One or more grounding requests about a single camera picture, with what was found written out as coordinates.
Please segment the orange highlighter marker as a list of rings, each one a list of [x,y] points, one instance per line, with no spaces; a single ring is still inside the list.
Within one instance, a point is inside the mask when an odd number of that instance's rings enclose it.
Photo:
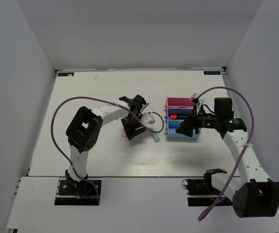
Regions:
[[[188,118],[187,115],[177,115],[177,114],[170,115],[171,120],[185,120],[187,118]]]

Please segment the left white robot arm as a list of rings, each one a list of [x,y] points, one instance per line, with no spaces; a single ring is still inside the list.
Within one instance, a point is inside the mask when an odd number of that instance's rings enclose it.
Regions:
[[[133,99],[120,97],[118,104],[127,109],[116,105],[106,105],[95,109],[83,106],[79,108],[66,130],[72,162],[66,171],[66,180],[77,194],[86,190],[87,182],[84,179],[87,178],[88,153],[95,146],[101,127],[120,119],[128,140],[146,131],[132,115],[135,114],[138,119],[141,119],[141,111],[146,105],[144,97],[140,95],[136,95]]]

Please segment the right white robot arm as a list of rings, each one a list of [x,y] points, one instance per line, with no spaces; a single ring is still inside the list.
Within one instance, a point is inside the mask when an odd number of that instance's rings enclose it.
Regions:
[[[279,182],[272,181],[262,168],[248,143],[245,123],[234,116],[230,98],[215,98],[212,113],[206,113],[203,107],[194,107],[175,132],[192,137],[204,128],[215,129],[220,134],[235,160],[241,180],[233,180],[221,168],[209,169],[203,179],[187,181],[189,195],[221,195],[214,202],[231,201],[240,218],[274,217],[279,207]]]

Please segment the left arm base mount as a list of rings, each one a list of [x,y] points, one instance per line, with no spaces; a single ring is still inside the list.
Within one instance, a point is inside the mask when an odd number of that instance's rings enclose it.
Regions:
[[[79,189],[75,189],[67,180],[60,180],[57,187],[55,206],[99,206],[102,180],[91,180],[97,188],[90,183],[83,182]]]

